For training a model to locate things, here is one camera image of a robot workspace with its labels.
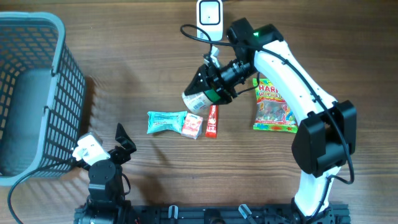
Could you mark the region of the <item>green lid jar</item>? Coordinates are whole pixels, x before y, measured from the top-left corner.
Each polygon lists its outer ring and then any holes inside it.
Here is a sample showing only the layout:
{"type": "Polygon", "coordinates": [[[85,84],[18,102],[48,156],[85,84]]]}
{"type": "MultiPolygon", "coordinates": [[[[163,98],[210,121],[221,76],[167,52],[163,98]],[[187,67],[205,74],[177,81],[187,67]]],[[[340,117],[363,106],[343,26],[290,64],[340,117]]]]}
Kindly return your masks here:
{"type": "Polygon", "coordinates": [[[186,95],[184,92],[182,93],[182,100],[185,106],[193,114],[198,114],[207,110],[220,99],[221,97],[214,90],[201,91],[192,95],[186,95]]]}

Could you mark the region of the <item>teal tissue pack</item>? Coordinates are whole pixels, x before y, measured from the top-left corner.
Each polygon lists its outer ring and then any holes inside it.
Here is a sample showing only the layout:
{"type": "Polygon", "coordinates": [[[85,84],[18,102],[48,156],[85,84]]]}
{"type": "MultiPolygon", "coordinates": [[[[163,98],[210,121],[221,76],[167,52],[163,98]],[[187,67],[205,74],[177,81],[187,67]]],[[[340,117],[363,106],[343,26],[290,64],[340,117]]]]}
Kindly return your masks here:
{"type": "Polygon", "coordinates": [[[147,115],[147,134],[158,133],[166,130],[181,133],[187,112],[148,111],[147,115]]]}

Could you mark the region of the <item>small red white carton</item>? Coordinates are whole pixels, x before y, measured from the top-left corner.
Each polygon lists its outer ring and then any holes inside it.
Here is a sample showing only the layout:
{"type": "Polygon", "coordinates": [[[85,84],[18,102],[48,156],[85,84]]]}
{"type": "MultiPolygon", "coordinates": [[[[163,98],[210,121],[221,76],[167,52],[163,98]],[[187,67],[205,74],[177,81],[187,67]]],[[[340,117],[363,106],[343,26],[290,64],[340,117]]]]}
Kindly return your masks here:
{"type": "Polygon", "coordinates": [[[201,134],[203,118],[195,114],[187,113],[182,127],[181,135],[196,139],[201,134]]]}

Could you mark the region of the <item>red Nescafe stick sachet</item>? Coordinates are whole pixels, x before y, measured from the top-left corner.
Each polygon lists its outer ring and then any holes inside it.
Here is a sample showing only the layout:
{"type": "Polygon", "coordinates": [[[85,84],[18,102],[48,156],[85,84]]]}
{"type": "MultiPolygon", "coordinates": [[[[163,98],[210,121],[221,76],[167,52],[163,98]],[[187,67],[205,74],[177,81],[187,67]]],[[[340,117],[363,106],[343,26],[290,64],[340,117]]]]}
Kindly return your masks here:
{"type": "Polygon", "coordinates": [[[207,138],[216,138],[218,125],[218,105],[211,105],[209,109],[208,122],[206,125],[205,136],[207,138]]]}

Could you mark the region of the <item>Haribo gummy bag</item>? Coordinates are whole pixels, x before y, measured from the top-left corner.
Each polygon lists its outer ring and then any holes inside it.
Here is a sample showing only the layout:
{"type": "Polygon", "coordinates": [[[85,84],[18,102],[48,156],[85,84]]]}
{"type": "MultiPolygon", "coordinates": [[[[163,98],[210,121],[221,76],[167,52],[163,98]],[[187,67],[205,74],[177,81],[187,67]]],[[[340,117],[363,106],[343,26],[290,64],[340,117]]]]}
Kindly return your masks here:
{"type": "Polygon", "coordinates": [[[267,78],[254,78],[257,112],[253,129],[296,133],[297,122],[278,89],[267,78]]]}

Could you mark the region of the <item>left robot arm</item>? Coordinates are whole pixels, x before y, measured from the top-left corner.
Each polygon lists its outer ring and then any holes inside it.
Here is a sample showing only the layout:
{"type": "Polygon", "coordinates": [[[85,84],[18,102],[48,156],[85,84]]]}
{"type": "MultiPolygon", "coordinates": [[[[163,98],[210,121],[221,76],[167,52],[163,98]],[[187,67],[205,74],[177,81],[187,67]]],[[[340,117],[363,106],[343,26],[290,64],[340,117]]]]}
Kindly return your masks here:
{"type": "Polygon", "coordinates": [[[105,151],[102,140],[94,132],[84,134],[73,148],[76,166],[88,171],[89,196],[81,207],[75,210],[74,224],[138,224],[140,218],[131,202],[126,200],[131,184],[122,165],[131,160],[137,151],[136,145],[127,135],[122,124],[117,124],[114,149],[105,151]],[[123,182],[127,183],[125,191],[123,182]]]}

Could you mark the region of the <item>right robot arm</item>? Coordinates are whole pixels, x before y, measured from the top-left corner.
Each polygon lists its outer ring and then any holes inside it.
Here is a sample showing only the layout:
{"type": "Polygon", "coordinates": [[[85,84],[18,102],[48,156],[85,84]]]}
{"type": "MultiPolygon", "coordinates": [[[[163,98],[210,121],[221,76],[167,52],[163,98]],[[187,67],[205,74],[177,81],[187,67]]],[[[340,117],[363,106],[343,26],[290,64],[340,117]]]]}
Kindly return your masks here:
{"type": "Polygon", "coordinates": [[[210,49],[182,93],[183,102],[193,113],[227,105],[238,96],[236,85],[254,73],[268,78],[298,124],[292,154],[302,173],[292,199],[292,220],[315,223],[325,218],[331,212],[328,195],[333,181],[342,166],[353,165],[356,108],[348,100],[337,101],[311,78],[274,25],[254,29],[242,18],[231,24],[226,36],[226,46],[233,48],[236,57],[225,66],[217,58],[221,43],[206,32],[199,38],[210,49]]]}

